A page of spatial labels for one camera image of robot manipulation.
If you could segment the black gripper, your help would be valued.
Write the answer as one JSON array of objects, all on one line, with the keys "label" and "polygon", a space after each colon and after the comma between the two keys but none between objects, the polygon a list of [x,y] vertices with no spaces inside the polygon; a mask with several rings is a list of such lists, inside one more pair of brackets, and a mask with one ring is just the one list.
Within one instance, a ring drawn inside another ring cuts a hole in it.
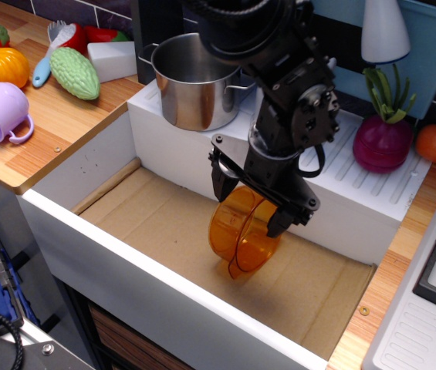
[{"label": "black gripper", "polygon": [[299,168],[300,154],[273,156],[261,139],[240,140],[218,133],[211,138],[209,153],[215,197],[224,201],[243,183],[277,206],[269,218],[267,236],[279,237],[292,224],[306,225],[320,200],[306,183],[320,175],[320,170]]}]

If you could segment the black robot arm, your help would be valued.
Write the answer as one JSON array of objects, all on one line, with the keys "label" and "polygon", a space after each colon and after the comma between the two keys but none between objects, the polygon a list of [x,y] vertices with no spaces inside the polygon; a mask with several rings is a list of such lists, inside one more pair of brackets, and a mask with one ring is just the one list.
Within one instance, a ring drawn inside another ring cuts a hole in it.
[{"label": "black robot arm", "polygon": [[212,137],[215,196],[225,200],[243,183],[275,205],[267,234],[278,237],[307,224],[319,199],[306,180],[318,170],[299,167],[313,148],[324,164],[323,144],[339,130],[334,75],[309,34],[309,1],[187,1],[198,17],[203,46],[221,62],[241,68],[262,91],[259,114],[247,140]]}]

